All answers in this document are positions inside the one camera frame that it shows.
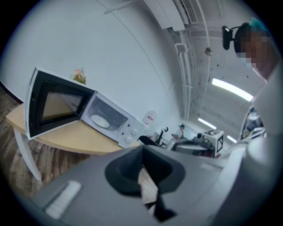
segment microwave door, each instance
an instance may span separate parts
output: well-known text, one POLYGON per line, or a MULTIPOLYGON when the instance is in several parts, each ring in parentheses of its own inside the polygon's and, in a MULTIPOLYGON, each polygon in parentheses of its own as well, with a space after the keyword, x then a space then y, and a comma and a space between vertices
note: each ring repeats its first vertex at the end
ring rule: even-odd
POLYGON ((25 102, 29 139, 79 120, 94 91, 44 69, 36 68, 25 102))

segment wooden table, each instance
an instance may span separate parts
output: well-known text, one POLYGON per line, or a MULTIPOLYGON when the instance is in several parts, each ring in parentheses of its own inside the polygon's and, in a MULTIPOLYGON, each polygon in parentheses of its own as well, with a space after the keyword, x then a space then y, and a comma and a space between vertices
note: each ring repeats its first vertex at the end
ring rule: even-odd
MULTIPOLYGON (((28 146, 23 112, 24 105, 22 104, 10 112, 6 119, 14 128, 19 151, 28 168, 37 180, 41 180, 41 174, 28 146)), ((122 149, 116 141, 106 137, 83 121, 77 121, 55 129, 37 137, 35 140, 54 148, 84 154, 107 154, 122 149)), ((135 141, 131 147, 138 145, 139 143, 135 141)))

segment air conditioner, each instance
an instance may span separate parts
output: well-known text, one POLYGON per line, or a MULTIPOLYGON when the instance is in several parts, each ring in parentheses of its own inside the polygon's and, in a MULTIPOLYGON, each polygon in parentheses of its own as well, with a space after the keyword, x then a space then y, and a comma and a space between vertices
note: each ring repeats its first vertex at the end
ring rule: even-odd
POLYGON ((185 30, 185 25, 198 23, 190 0, 144 0, 162 29, 185 30))

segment microwave knob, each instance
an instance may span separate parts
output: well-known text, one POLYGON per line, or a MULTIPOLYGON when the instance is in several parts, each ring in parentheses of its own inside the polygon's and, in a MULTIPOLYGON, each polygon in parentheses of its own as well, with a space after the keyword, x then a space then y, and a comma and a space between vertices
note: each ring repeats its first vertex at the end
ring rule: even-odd
POLYGON ((132 142, 132 138, 130 138, 129 136, 126 138, 126 143, 131 143, 132 142))
POLYGON ((136 129, 133 129, 133 130, 132 130, 132 135, 133 135, 133 136, 136 136, 137 134, 138 134, 138 131, 137 131, 136 129))

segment ceiling light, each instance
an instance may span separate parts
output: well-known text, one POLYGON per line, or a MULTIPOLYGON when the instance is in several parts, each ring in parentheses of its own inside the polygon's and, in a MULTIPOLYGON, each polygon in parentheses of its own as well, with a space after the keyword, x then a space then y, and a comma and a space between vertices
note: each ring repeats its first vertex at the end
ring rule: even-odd
POLYGON ((198 120, 199 120, 200 122, 202 122, 203 124, 205 124, 205 125, 207 125, 207 126, 213 128, 213 129, 216 129, 216 126, 210 124, 209 122, 207 122, 207 121, 205 121, 205 120, 203 120, 203 119, 201 119, 201 118, 198 118, 198 120))
POLYGON ((237 141, 233 138, 233 137, 231 137, 231 136, 227 136, 227 138, 229 139, 229 140, 231 140, 233 143, 237 143, 237 141))
POLYGON ((228 90, 234 94, 237 94, 238 96, 242 97, 243 99, 247 100, 247 101, 251 101, 253 99, 253 96, 249 93, 247 93, 246 91, 243 91, 242 89, 230 84, 230 83, 227 83, 227 82, 224 82, 222 80, 219 80, 219 79, 212 79, 212 85, 215 85, 215 86, 218 86, 220 88, 223 88, 225 90, 228 90))

